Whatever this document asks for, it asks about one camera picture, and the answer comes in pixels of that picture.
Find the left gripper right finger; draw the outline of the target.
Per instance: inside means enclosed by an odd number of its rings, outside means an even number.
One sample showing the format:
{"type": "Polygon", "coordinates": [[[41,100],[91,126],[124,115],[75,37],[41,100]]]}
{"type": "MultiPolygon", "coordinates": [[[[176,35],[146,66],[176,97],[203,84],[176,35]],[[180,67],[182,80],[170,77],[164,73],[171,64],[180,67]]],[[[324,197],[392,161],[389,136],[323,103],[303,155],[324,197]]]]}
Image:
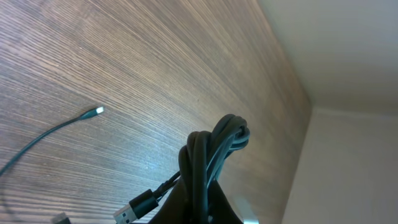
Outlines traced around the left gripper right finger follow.
{"type": "Polygon", "coordinates": [[[233,211],[217,180],[213,180],[208,188],[209,224],[243,224],[233,211]]]}

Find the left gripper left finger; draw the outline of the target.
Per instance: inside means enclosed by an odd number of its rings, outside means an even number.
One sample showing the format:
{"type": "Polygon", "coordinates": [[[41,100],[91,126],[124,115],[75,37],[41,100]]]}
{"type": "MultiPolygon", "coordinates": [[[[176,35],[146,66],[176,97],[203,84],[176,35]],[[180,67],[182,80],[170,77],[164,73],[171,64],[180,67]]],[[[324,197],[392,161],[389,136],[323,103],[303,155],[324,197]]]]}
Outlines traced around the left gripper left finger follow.
{"type": "Polygon", "coordinates": [[[187,192],[185,185],[179,179],[167,197],[163,206],[150,220],[149,224],[183,224],[185,206],[187,203],[187,192]]]}

